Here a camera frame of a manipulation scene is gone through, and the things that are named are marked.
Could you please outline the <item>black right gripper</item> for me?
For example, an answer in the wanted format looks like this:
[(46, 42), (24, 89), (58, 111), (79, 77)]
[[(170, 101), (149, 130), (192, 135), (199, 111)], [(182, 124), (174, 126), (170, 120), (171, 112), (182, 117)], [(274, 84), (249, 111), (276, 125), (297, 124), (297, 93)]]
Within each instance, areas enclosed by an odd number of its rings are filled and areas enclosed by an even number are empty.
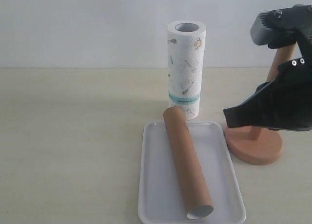
[(267, 25), (273, 30), (268, 42), (270, 49), (282, 48), (295, 43), (304, 60), (312, 66), (312, 6), (297, 5), (268, 12)]

